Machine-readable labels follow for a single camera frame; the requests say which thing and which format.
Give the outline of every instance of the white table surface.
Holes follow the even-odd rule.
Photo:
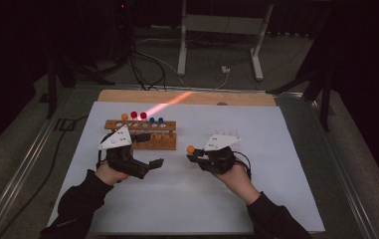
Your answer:
[[[131,177],[105,198],[90,232],[96,234],[197,235],[252,233],[244,201],[209,172],[186,157],[189,144],[203,148],[217,130],[242,138],[232,146],[252,164],[252,181],[277,205],[285,205],[309,232],[324,231],[309,185],[279,107],[230,107],[95,102],[59,193],[49,224],[65,191],[79,185],[87,169],[95,169],[97,146],[109,133],[106,120],[121,114],[147,112],[148,117],[177,122],[176,150],[136,150],[148,162],[164,158],[163,166],[144,179]]]

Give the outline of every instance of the wooden board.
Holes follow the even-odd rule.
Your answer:
[[[272,95],[265,93],[206,93],[103,90],[99,102],[163,103],[187,105],[222,105],[275,107]]]

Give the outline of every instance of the dark background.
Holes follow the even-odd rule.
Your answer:
[[[180,22],[179,1],[127,2],[134,7],[131,19],[136,27],[177,27]],[[214,1],[216,14],[261,14],[253,11],[262,7],[257,1],[244,9],[221,5],[229,3]],[[210,4],[211,1],[196,1],[188,5],[188,12],[202,13]],[[106,11],[102,6],[96,10],[102,11]],[[80,64],[94,60],[94,52],[81,49],[96,51],[102,44],[91,41],[91,34],[82,36],[95,31],[96,23],[104,19],[95,16],[93,24],[84,27],[77,16],[78,9],[69,1],[0,1],[0,133],[34,96],[32,84],[47,74],[45,39],[51,39],[55,47]],[[332,1],[330,6],[324,1],[277,3],[269,32],[314,38],[299,74],[330,69],[332,88],[340,93],[379,165],[379,2]],[[115,53],[122,54],[120,49]]]

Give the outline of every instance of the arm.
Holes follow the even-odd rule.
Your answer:
[[[255,188],[240,163],[235,163],[230,171],[222,175],[214,175],[246,202],[257,236],[311,239],[309,233],[292,218],[284,206],[276,206]]]
[[[86,238],[94,212],[104,205],[105,195],[117,182],[127,178],[127,174],[115,171],[107,163],[101,164],[96,172],[88,170],[83,183],[71,187],[62,196],[59,216],[41,232],[40,238]]]

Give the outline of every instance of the human hand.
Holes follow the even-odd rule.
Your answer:
[[[232,169],[226,173],[213,173],[213,175],[224,182],[233,193],[245,200],[248,205],[261,196],[261,192],[252,184],[245,167],[241,163],[235,162]]]
[[[107,161],[101,163],[101,165],[96,170],[95,175],[108,185],[115,185],[120,181],[127,180],[129,177],[128,174],[116,171],[109,167]]]

